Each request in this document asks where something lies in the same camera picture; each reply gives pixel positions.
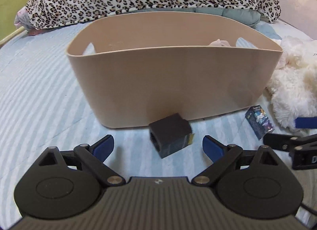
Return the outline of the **white fluffy plush toy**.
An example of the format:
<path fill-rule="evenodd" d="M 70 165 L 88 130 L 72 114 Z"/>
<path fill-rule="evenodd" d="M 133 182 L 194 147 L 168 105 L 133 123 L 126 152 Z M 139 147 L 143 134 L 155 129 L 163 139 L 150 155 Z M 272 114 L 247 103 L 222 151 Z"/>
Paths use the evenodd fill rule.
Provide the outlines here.
<path fill-rule="evenodd" d="M 283 52 L 266 88 L 279 125 L 296 132 L 297 118 L 316 117 L 316 40 L 273 41 Z"/>

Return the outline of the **blue tissue pack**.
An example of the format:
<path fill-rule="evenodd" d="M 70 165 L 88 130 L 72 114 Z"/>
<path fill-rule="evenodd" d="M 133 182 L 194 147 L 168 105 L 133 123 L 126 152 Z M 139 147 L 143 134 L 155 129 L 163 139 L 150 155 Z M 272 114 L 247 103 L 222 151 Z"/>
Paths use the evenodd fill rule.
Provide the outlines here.
<path fill-rule="evenodd" d="M 258 140 L 275 130 L 268 115 L 260 105 L 250 107 L 245 114 L 245 118 Z"/>

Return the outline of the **striped blue bed sheet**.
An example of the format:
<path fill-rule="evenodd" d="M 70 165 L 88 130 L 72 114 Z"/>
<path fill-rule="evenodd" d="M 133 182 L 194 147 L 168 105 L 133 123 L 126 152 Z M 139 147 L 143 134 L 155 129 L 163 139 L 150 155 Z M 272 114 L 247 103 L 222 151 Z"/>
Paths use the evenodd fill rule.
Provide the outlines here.
<path fill-rule="evenodd" d="M 1 48 L 1 227 L 20 214 L 13 198 L 23 174 L 49 146 L 72 150 L 105 135 L 115 139 L 106 165 L 131 176 L 194 177 L 210 160 L 202 139 L 210 135 L 223 144 L 255 150 L 262 143 L 244 111 L 191 123 L 192 145 L 161 159 L 147 128 L 111 130 L 100 125 L 90 109 L 66 56 L 66 48 L 84 28 L 77 24 L 37 36 L 23 32 Z"/>

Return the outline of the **beige oval storage bin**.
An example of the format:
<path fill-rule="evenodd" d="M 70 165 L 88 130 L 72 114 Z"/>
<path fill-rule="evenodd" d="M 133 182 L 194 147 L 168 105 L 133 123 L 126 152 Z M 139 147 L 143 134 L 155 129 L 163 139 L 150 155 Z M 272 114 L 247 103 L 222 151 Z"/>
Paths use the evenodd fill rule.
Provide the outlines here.
<path fill-rule="evenodd" d="M 217 39 L 231 47 L 212 47 Z M 238 21 L 186 12 L 105 17 L 84 28 L 67 56 L 99 122 L 146 126 L 174 113 L 231 113 L 262 95 L 282 48 Z"/>

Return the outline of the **small black box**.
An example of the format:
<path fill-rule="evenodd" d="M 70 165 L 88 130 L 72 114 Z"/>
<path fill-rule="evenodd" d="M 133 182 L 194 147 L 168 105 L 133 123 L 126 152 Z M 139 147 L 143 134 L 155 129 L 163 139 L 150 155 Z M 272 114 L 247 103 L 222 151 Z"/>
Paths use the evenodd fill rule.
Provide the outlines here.
<path fill-rule="evenodd" d="M 149 124 L 150 140 L 161 159 L 170 156 L 193 142 L 190 123 L 179 113 Z"/>

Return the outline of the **teal quilted pillow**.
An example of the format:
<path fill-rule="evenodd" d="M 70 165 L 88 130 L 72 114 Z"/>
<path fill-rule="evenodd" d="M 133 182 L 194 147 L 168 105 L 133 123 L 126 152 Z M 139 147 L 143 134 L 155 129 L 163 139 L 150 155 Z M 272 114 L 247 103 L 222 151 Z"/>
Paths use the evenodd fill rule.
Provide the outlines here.
<path fill-rule="evenodd" d="M 202 13 L 211 14 L 226 17 L 249 27 L 254 27 L 261 20 L 261 14 L 256 10 L 242 10 L 232 8 L 214 8 L 214 7 L 203 7 L 203 8 L 146 8 L 142 10 L 131 11 L 130 13 L 141 13 L 141 12 L 190 12 L 190 13 Z"/>

